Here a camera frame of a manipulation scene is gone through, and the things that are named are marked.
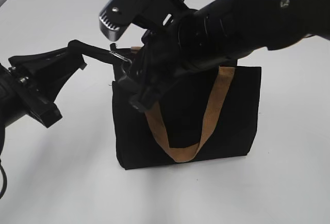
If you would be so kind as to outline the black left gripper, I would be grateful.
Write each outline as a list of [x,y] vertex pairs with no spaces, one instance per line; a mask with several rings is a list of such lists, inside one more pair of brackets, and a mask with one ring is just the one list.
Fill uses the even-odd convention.
[[55,99],[73,74],[86,67],[82,55],[97,60],[119,60],[109,50],[88,45],[79,40],[68,43],[70,51],[12,56],[8,59],[14,70],[10,74],[26,113],[49,128],[62,118]]

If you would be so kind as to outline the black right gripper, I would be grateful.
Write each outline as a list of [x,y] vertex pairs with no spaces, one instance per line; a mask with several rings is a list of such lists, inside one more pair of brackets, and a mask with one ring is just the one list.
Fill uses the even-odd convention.
[[184,30],[152,35],[131,66],[121,64],[118,84],[131,93],[129,104],[139,112],[150,110],[165,93],[188,76],[184,63],[188,33]]

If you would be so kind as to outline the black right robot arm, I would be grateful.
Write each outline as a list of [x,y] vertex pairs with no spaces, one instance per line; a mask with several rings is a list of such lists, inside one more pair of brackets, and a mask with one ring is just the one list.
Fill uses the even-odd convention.
[[300,40],[329,38],[329,0],[215,0],[185,10],[151,32],[130,68],[130,104],[141,112],[181,78],[234,62],[254,50],[281,50]]

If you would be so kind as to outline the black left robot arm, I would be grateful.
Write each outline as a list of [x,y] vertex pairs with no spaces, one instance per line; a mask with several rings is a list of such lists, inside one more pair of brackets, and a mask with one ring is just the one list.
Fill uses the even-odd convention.
[[110,65],[121,60],[110,50],[72,40],[66,47],[34,55],[12,56],[9,68],[1,66],[1,146],[5,128],[28,115],[49,128],[62,118],[55,99],[78,70],[84,56]]

